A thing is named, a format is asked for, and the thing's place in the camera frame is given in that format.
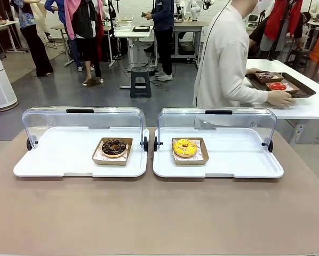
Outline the person's right hand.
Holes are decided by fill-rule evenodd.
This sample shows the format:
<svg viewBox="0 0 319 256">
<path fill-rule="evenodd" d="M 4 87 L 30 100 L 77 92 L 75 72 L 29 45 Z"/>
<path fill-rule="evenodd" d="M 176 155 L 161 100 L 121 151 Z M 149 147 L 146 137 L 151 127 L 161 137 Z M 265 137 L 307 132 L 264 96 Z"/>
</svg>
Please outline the person's right hand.
<svg viewBox="0 0 319 256">
<path fill-rule="evenodd" d="M 268 92 L 267 102 L 277 107 L 289 107 L 295 103 L 292 96 L 285 91 Z"/>
</svg>

